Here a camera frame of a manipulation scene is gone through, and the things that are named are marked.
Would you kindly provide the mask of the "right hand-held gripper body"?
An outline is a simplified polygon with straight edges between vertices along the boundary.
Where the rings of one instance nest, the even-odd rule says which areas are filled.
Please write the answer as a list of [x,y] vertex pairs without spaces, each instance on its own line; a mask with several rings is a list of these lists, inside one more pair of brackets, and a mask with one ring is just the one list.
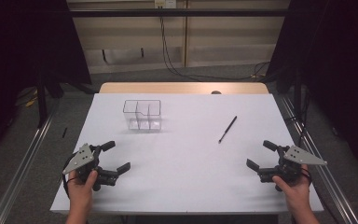
[[287,184],[295,183],[301,176],[301,166],[327,165],[324,161],[297,146],[278,146],[278,164],[273,168],[259,168],[258,175],[262,183],[269,183],[273,176],[279,176]]

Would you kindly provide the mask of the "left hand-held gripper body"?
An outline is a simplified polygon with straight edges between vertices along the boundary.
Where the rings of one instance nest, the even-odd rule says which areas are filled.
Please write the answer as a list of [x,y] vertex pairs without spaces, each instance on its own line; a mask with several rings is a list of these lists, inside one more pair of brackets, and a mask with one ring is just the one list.
[[93,185],[94,191],[100,190],[102,185],[114,186],[118,179],[117,171],[104,170],[99,166],[101,152],[100,146],[84,144],[67,160],[62,170],[62,176],[76,171],[79,179],[85,183],[90,172],[95,170],[98,177]]

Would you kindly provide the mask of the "black pen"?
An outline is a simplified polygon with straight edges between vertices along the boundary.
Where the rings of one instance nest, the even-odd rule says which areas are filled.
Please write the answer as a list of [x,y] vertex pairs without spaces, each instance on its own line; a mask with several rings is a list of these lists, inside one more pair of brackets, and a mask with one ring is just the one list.
[[235,121],[237,120],[238,116],[235,116],[232,121],[228,124],[228,126],[226,127],[225,131],[223,132],[222,136],[220,137],[220,139],[218,140],[218,144],[221,144],[222,141],[224,140],[225,136],[227,135],[228,131],[231,129],[232,125],[235,123]]

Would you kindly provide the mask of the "clear plastic organizer box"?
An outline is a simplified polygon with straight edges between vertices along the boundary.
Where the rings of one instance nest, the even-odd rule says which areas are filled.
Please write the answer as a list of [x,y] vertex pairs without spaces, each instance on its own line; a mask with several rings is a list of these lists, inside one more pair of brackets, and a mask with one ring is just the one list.
[[126,100],[122,112],[130,130],[159,131],[161,129],[160,100]]

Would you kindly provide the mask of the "person's right hand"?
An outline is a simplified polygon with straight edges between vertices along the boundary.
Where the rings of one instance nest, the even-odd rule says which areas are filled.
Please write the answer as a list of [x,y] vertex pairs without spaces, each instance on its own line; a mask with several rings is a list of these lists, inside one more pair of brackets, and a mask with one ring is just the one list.
[[307,165],[301,166],[301,177],[293,184],[287,184],[276,175],[272,180],[284,193],[287,206],[294,203],[310,203],[310,172]]

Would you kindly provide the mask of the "person's left hand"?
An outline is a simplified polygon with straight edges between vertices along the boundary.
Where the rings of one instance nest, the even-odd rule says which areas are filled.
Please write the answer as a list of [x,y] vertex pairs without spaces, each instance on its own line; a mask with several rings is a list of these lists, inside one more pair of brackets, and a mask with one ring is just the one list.
[[92,170],[86,180],[83,183],[77,176],[76,171],[72,171],[69,174],[69,180],[67,182],[70,206],[72,208],[91,208],[92,204],[92,187],[96,182],[98,173]]

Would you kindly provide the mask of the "white table cover board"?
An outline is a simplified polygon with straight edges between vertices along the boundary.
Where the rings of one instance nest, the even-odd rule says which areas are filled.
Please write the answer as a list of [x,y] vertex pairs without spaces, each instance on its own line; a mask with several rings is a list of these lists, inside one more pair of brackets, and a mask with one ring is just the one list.
[[[95,213],[115,215],[277,214],[282,193],[262,183],[246,165],[273,167],[275,152],[263,142],[293,143],[270,94],[158,94],[161,129],[128,128],[123,105],[128,94],[94,96],[78,144],[116,146],[100,156],[106,170],[130,170],[113,187],[93,195]],[[238,116],[221,144],[232,119]]]

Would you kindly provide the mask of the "wooden table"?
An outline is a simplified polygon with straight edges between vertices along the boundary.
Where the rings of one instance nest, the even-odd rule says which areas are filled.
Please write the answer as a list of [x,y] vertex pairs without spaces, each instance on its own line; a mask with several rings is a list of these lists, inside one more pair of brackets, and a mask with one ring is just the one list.
[[106,82],[100,93],[269,94],[258,82]]

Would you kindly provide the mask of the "black curtain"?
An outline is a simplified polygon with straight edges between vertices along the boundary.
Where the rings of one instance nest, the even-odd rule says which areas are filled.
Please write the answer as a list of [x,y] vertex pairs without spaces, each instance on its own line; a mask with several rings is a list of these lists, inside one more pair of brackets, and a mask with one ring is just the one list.
[[358,160],[358,0],[289,0],[267,76],[305,84]]
[[90,84],[67,0],[0,0],[0,136],[21,90]]

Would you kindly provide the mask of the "black horizontal metal bar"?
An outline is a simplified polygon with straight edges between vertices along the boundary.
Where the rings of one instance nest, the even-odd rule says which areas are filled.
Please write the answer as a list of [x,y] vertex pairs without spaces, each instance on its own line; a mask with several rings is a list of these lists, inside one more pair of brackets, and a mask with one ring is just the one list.
[[77,9],[72,17],[284,17],[288,9]]

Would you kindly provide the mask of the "metal floor rail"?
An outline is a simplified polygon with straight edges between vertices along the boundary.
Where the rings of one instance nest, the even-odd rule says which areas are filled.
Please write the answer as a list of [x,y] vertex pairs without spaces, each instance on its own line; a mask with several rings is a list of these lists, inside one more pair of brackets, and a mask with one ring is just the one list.
[[20,166],[10,180],[7,190],[0,199],[0,224],[5,224],[7,220],[7,216],[21,191],[25,178],[31,169],[35,156],[42,146],[58,107],[59,104],[52,106],[46,120],[42,123],[41,127],[36,130],[34,138],[23,157]]
[[[296,128],[298,133],[298,143],[303,146],[310,154],[322,158],[322,154],[316,147],[310,133],[308,132],[304,123],[300,120],[300,116],[295,112],[295,106],[288,96],[281,97],[282,104],[289,115],[290,123]],[[336,179],[333,177],[327,166],[317,166],[319,176],[324,182],[327,192],[333,200],[337,211],[343,219],[345,224],[358,224],[358,218],[354,214],[347,197],[343,193],[341,187],[338,185]]]

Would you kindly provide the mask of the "black metal stand post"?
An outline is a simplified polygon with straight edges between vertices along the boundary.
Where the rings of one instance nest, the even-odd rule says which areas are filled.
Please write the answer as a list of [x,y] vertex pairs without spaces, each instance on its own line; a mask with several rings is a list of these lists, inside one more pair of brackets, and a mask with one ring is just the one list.
[[41,128],[46,122],[48,117],[45,82],[42,72],[38,74],[36,88],[37,88],[37,101],[38,101],[38,111],[39,111],[38,128]]
[[301,70],[296,70],[296,82],[294,87],[294,109],[296,114],[296,120],[302,121],[301,112]]

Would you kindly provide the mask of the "white wall outlet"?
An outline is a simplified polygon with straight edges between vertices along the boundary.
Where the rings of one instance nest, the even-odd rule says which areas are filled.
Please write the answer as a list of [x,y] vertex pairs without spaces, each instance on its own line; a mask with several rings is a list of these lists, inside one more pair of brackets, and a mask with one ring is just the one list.
[[176,0],[155,0],[155,8],[176,8]]

